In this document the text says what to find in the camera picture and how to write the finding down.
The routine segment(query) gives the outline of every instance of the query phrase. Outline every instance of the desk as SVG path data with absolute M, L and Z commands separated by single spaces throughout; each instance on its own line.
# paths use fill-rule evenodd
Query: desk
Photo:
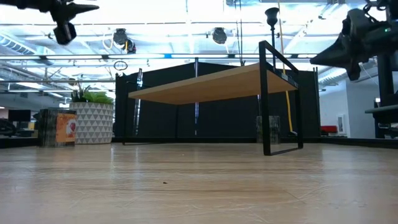
M 129 93 L 128 97 L 177 105 L 176 117 L 178 117 L 178 105 L 261 95 L 261 114 L 263 118 L 268 118 L 268 97 L 264 96 L 294 90 L 296 91 L 298 148 L 271 152 L 269 120 L 263 119 L 263 150 L 264 155 L 272 156 L 303 148 L 299 85 L 292 77 L 284 75 L 266 61 L 266 49 L 298 75 L 298 70 L 282 54 L 267 41 L 262 41 L 259 43 L 259 63 L 134 91 Z

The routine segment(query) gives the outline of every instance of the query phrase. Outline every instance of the black metal frame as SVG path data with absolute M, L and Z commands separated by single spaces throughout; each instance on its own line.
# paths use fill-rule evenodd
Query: black metal frame
M 288 61 L 281 53 L 279 53 L 268 41 L 263 40 L 259 42 L 259 56 L 260 56 L 260 85 L 261 85 L 261 116 L 262 116 L 262 149 L 265 156 L 274 156 L 278 154 L 282 154 L 285 152 L 294 151 L 297 149 L 303 148 L 303 131 L 302 131 L 302 114 L 301 114 L 301 101 L 300 101 L 300 90 L 299 85 L 295 80 L 281 73 L 274 66 L 270 65 L 267 62 L 266 52 L 270 51 L 273 56 L 277 57 L 282 63 L 286 64 L 295 74 L 296 80 L 298 80 L 299 70 L 294 67 L 294 65 Z M 268 82 L 267 82 L 267 73 L 268 71 L 272 71 L 279 78 L 287 81 L 289 84 L 295 86 L 297 90 L 295 90 L 295 105 L 296 105 L 296 122 L 297 122 L 297 147 L 293 149 L 286 149 L 282 151 L 272 152 L 271 151 L 271 142 L 270 142 L 270 132 L 269 132 L 269 110 L 268 110 Z
M 276 69 L 275 64 L 272 66 L 267 62 L 266 59 L 266 50 L 270 51 L 275 57 L 277 57 L 282 63 L 286 64 L 294 73 L 295 77 L 290 77 L 288 75 L 285 75 L 281 73 L 279 70 Z M 281 53 L 279 53 L 271 44 L 269 44 L 266 40 L 263 40 L 259 42 L 259 58 L 260 58 L 260 83 L 261 83 L 261 99 L 260 99 L 260 111 L 261 111 L 261 116 L 263 117 L 262 119 L 262 140 L 263 140 L 263 153 L 265 156 L 273 156 L 273 155 L 278 155 L 282 154 L 285 152 L 290 152 L 294 151 L 297 149 L 302 149 L 303 148 L 303 132 L 302 132 L 302 114 L 301 114 L 301 101 L 300 101 L 300 91 L 299 91 L 299 85 L 295 81 L 297 80 L 298 75 L 299 75 L 299 70 L 292 65 L 290 61 L 288 61 Z M 296 87 L 297 90 L 295 90 L 295 105 L 296 105 L 296 123 L 297 123 L 297 147 L 293 149 L 286 149 L 282 151 L 277 151 L 277 152 L 272 152 L 271 151 L 271 142 L 270 142 L 270 131 L 269 131 L 269 110 L 268 110 L 268 83 L 267 83 L 267 73 L 268 71 L 272 71 L 275 73 L 279 78 L 285 80 L 292 86 Z M 198 76 L 198 59 L 195 59 L 195 76 Z M 137 85 L 137 83 L 133 82 L 126 82 L 126 84 L 132 83 Z M 126 93 L 126 102 L 128 100 L 128 91 Z M 127 120 L 127 106 L 124 107 L 124 120 Z M 184 139 L 184 138 L 179 138 L 178 137 L 178 116 L 179 116 L 179 105 L 176 105 L 176 110 L 175 110 L 175 134 L 174 138 L 138 138 L 141 141 L 151 141 L 151 142 L 186 142 L 190 139 L 190 141 L 193 141 L 192 138 L 189 139 Z M 123 145 L 126 144 L 126 140 L 128 137 L 126 136 L 126 123 L 124 125 L 124 131 L 123 131 L 123 139 L 122 143 Z M 198 142 L 202 142 L 206 139 L 197 139 Z

